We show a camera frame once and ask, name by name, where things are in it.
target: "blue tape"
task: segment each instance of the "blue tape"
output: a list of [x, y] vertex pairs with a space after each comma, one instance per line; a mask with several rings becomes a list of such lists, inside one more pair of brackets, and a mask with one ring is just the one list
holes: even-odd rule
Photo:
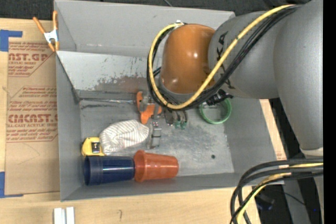
[[0, 172], [0, 197], [5, 195], [5, 172]]
[[22, 31], [0, 30], [0, 51], [8, 51], [9, 37], [22, 37]]
[[7, 197], [21, 197], [22, 194], [17, 195], [5, 195], [5, 172], [0, 172], [0, 199]]

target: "plastic cup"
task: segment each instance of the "plastic cup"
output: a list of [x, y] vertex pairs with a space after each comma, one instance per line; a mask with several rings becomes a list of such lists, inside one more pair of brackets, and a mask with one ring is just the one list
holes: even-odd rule
[[173, 156], [146, 153], [139, 150], [134, 155], [134, 180], [143, 182], [151, 179], [173, 178], [179, 171], [179, 163]]
[[86, 156], [83, 170], [88, 186], [131, 180], [135, 173], [133, 158], [124, 156]]

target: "cardboard box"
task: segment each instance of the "cardboard box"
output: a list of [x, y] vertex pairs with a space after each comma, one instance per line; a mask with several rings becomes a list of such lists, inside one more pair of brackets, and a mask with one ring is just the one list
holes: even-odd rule
[[6, 53], [5, 194], [58, 191], [55, 53], [33, 20], [1, 19], [0, 29], [23, 33]]
[[[232, 169], [212, 174], [200, 170], [198, 175], [141, 184], [130, 180], [86, 186], [80, 145], [86, 137], [97, 136], [110, 123], [138, 118], [131, 104], [101, 102], [102, 99], [134, 100], [135, 92], [144, 90], [146, 57], [158, 31], [176, 20], [217, 29], [234, 17], [234, 13], [65, 0], [55, 0], [55, 10], [59, 15], [60, 39], [56, 70], [61, 200], [233, 187], [247, 169], [276, 160], [259, 100], [234, 98], [230, 119], [220, 126], [223, 131], [219, 133], [227, 139], [223, 148], [227, 158], [218, 158], [221, 161], [218, 170], [221, 166]], [[142, 62], [141, 65], [137, 62], [137, 70], [133, 68], [134, 61], [130, 61], [134, 57]], [[131, 77], [131, 83], [125, 83], [125, 77]], [[197, 123], [194, 137], [211, 134], [209, 124], [192, 122]], [[179, 146], [186, 148], [190, 144]]]

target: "yellow cable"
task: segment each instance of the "yellow cable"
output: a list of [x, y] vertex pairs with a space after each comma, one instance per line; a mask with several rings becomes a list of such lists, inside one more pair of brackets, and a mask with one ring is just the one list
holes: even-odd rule
[[211, 73], [208, 75], [208, 77], [205, 79], [205, 81], [203, 82], [203, 84], [201, 85], [201, 87], [194, 93], [194, 95], [188, 99], [186, 102], [182, 103], [182, 104], [178, 104], [178, 105], [174, 105], [171, 103], [168, 103], [163, 96], [160, 94], [156, 84], [155, 84], [155, 80], [154, 80], [154, 75], [153, 75], [153, 67], [152, 67], [152, 58], [153, 58], [153, 51], [154, 51], [154, 46], [156, 44], [156, 42], [158, 41], [158, 38], [162, 35], [163, 32], [181, 25], [181, 24], [173, 24], [173, 25], [168, 25], [167, 27], [165, 27], [164, 29], [162, 29], [158, 35], [155, 37], [153, 43], [152, 43], [152, 47], [150, 49], [149, 52], [149, 74], [150, 74], [150, 82], [151, 85], [153, 87], [153, 91], [156, 93], [157, 97], [160, 99], [160, 101], [165, 104], [168, 108], [171, 109], [182, 109], [185, 108], [186, 106], [188, 106], [189, 104], [191, 104], [192, 102], [194, 102], [196, 100], [196, 98], [198, 96], [200, 96], [200, 94], [203, 92], [203, 90], [208, 86], [208, 84], [210, 83], [210, 81], [212, 80], [212, 78], [214, 77], [214, 75], [216, 74], [216, 72], [219, 70], [219, 68], [222, 66], [222, 63], [225, 61], [225, 59], [227, 58], [227, 56], [229, 55], [229, 53], [232, 51], [232, 49], [237, 45], [238, 41], [244, 37], [253, 27], [255, 27], [259, 22], [261, 22], [262, 20], [264, 20], [265, 18], [267, 18], [268, 16], [286, 8], [292, 5], [284, 5], [284, 6], [280, 6], [274, 9], [269, 10], [268, 12], [265, 12], [264, 14], [260, 15], [258, 18], [256, 18], [252, 23], [250, 23], [237, 37], [234, 41], [232, 41], [232, 43], [227, 47], [227, 49], [225, 50], [224, 54], [222, 55], [222, 57], [220, 58], [220, 60], [217, 62], [217, 64], [215, 65], [214, 69], [211, 71]]
[[[323, 163], [313, 163], [313, 164], [295, 164], [295, 165], [291, 165], [289, 166], [290, 168], [295, 168], [295, 167], [314, 167], [314, 166], [320, 166], [323, 165]], [[239, 223], [241, 221], [241, 218], [243, 217], [243, 214], [247, 208], [247, 205], [251, 202], [251, 200], [263, 189], [266, 187], [266, 185], [264, 185], [267, 182], [270, 182], [274, 179], [278, 179], [281, 178], [283, 176], [286, 175], [291, 175], [291, 173], [280, 173], [280, 174], [275, 174], [275, 175], [270, 175], [268, 177], [266, 177], [263, 181], [261, 181], [257, 186], [256, 189], [258, 189], [249, 199], [249, 201], [245, 204], [245, 206], [241, 209], [241, 211], [237, 214], [236, 219], [237, 222]]]

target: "blue cup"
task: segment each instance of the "blue cup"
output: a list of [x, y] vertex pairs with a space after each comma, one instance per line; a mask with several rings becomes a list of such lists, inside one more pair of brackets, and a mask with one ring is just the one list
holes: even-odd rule
[[134, 160], [124, 156], [86, 156], [83, 172], [88, 186], [131, 180], [135, 174]]

